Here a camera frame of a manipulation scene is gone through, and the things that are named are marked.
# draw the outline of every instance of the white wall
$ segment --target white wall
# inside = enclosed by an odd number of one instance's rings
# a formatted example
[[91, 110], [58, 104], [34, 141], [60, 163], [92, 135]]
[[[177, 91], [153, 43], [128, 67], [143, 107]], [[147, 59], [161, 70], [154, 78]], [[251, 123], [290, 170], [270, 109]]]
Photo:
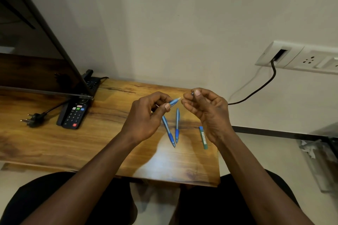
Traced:
[[[272, 75], [254, 63], [273, 40], [338, 47], [338, 0], [33, 1], [79, 70], [201, 86], [231, 102]], [[338, 122], [337, 83], [277, 69], [264, 90], [230, 106], [232, 124], [320, 133]]]

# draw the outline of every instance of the television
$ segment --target television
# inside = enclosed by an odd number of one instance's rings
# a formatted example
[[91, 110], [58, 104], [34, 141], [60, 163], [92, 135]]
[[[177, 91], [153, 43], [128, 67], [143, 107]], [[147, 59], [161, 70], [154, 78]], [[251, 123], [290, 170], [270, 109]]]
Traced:
[[94, 96], [31, 0], [0, 0], [0, 89]]

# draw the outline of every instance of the wall switch plate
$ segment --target wall switch plate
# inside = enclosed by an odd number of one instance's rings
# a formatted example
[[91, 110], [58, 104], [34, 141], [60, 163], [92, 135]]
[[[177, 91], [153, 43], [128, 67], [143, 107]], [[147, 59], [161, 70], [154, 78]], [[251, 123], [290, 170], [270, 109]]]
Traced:
[[275, 40], [265, 49], [255, 65], [270, 67], [271, 60], [278, 54], [278, 52], [282, 52], [283, 54], [277, 61], [275, 61], [275, 66], [276, 68], [284, 68], [302, 51], [303, 48], [304, 45], [302, 44]]
[[338, 48], [307, 45], [284, 68], [338, 74]]

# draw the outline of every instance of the forearm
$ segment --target forearm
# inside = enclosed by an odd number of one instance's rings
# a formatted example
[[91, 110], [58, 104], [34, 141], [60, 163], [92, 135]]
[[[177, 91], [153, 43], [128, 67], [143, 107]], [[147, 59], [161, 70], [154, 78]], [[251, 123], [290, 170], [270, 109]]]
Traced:
[[84, 224], [134, 147], [128, 136], [119, 133], [22, 224]]
[[217, 147], [258, 224], [313, 224], [232, 131]]

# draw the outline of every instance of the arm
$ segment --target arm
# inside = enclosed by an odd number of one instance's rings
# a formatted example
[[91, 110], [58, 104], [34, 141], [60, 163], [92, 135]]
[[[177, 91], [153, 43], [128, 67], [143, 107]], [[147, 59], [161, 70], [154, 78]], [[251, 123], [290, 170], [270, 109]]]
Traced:
[[169, 95], [156, 92], [134, 101], [121, 132], [22, 225], [84, 224], [123, 160], [156, 132], [162, 116], [170, 110], [167, 102], [171, 100]]
[[236, 135], [224, 98], [197, 88], [184, 94], [182, 104], [202, 122], [209, 140], [221, 153], [252, 216], [258, 224], [313, 224], [278, 187], [250, 150]]

